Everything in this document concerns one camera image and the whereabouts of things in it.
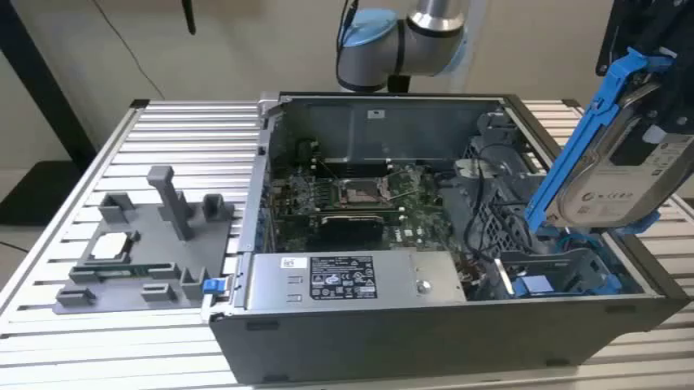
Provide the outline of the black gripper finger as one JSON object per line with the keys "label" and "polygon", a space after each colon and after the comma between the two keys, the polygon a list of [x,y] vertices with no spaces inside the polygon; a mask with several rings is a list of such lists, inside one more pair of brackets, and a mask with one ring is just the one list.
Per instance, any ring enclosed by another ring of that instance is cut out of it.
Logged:
{"label": "black gripper finger", "polygon": [[623,142],[611,155],[614,165],[641,165],[667,132],[649,119],[642,119],[631,128]]}

